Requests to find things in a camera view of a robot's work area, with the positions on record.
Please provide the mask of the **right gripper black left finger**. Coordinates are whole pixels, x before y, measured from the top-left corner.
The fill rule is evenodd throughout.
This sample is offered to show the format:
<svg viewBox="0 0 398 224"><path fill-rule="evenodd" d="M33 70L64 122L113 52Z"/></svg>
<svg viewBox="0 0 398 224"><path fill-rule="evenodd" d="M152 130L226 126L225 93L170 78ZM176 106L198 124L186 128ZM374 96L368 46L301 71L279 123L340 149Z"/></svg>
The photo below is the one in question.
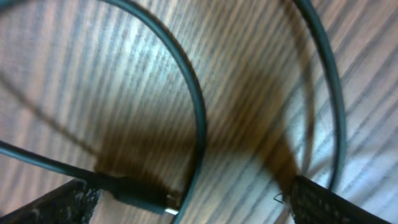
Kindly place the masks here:
<svg viewBox="0 0 398 224"><path fill-rule="evenodd" d="M76 223L90 222L101 189L84 180L73 179L55 190L1 217L1 223Z"/></svg>

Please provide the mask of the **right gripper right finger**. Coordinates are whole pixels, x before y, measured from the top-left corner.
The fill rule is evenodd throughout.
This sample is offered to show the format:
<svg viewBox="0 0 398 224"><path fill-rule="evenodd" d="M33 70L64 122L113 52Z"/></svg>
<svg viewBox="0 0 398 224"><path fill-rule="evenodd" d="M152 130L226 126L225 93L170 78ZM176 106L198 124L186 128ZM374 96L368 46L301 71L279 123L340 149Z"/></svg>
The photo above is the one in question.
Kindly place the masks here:
<svg viewBox="0 0 398 224"><path fill-rule="evenodd" d="M296 224L389 223L302 175L284 189L284 201Z"/></svg>

